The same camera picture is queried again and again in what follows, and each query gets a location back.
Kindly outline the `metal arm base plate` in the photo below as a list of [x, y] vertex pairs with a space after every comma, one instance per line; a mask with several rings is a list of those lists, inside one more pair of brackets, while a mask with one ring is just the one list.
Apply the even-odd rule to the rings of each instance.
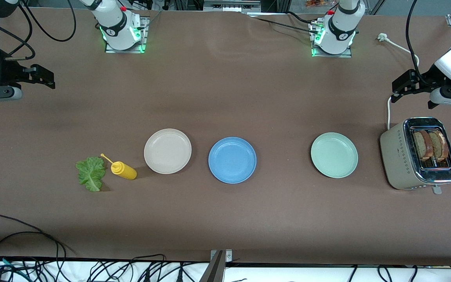
[[313, 57], [350, 58], [351, 44], [356, 30], [342, 31], [330, 21], [312, 21], [308, 24]]
[[106, 53], [142, 54], [145, 53], [150, 18], [126, 12], [126, 25], [118, 32], [101, 27]]

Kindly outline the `blue round plate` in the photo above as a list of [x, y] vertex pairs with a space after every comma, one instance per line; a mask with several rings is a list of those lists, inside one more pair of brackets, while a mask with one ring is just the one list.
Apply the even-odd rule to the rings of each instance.
[[257, 154], [245, 139], [228, 136], [217, 141], [208, 154], [211, 174], [226, 184], [239, 184], [248, 180], [256, 170]]

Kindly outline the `yellow squeeze bottle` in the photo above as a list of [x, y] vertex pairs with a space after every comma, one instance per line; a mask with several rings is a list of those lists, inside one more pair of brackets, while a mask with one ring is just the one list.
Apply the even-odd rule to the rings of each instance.
[[114, 175], [127, 180], [134, 180], [137, 177], [137, 171], [131, 166], [128, 166], [123, 162], [113, 162], [104, 154], [100, 154], [100, 156], [110, 163], [110, 170]]

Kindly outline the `grey metal box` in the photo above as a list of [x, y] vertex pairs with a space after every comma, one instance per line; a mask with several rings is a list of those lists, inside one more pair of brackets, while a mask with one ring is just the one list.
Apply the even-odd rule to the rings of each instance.
[[238, 11], [260, 13], [261, 0], [203, 0], [203, 11]]

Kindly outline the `metal table edge bracket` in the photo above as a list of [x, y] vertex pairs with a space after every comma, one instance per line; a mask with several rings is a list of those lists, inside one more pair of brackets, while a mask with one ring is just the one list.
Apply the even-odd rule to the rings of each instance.
[[232, 262], [233, 251], [231, 249], [212, 250], [211, 261], [199, 282], [224, 282], [226, 264]]

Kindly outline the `beige chrome toaster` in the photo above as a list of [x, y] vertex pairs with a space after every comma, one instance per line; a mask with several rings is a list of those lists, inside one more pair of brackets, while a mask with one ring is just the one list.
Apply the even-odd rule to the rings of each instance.
[[[413, 133], [440, 130], [449, 145], [449, 156], [437, 162], [435, 156], [420, 161]], [[442, 193], [441, 186], [451, 184], [451, 145], [444, 125], [433, 117], [412, 117], [381, 134], [381, 155], [389, 184], [397, 190], [431, 188], [435, 195]]]

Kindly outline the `beige round plate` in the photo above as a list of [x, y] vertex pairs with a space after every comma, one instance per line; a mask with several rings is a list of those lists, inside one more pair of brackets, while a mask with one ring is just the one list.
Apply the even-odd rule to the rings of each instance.
[[185, 133], [166, 128], [149, 137], [144, 146], [144, 160], [156, 173], [174, 174], [188, 164], [192, 152], [190, 139]]

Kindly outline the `green lettuce leaf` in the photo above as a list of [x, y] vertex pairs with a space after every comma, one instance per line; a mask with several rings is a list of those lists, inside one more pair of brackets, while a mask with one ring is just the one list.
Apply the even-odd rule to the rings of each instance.
[[104, 160], [101, 157], [88, 157], [75, 164], [78, 170], [79, 184], [90, 192], [100, 192], [102, 178], [105, 176]]

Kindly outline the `mint green round plate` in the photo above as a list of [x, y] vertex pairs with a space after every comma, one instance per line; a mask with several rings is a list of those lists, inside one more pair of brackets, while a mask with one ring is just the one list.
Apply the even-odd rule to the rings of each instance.
[[354, 143], [343, 134], [327, 132], [315, 138], [310, 148], [315, 168], [329, 178], [345, 178], [357, 168], [359, 156]]

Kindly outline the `toasted brown bread slice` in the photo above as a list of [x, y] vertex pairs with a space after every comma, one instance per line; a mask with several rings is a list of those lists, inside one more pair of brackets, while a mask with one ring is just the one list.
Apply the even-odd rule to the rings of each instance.
[[433, 143], [433, 151], [436, 161], [444, 161], [449, 156], [449, 145], [446, 141], [446, 137], [440, 130], [432, 130], [428, 134]]
[[433, 157], [434, 149], [433, 142], [428, 132], [425, 130], [418, 130], [413, 133], [417, 155], [420, 161], [427, 161]]

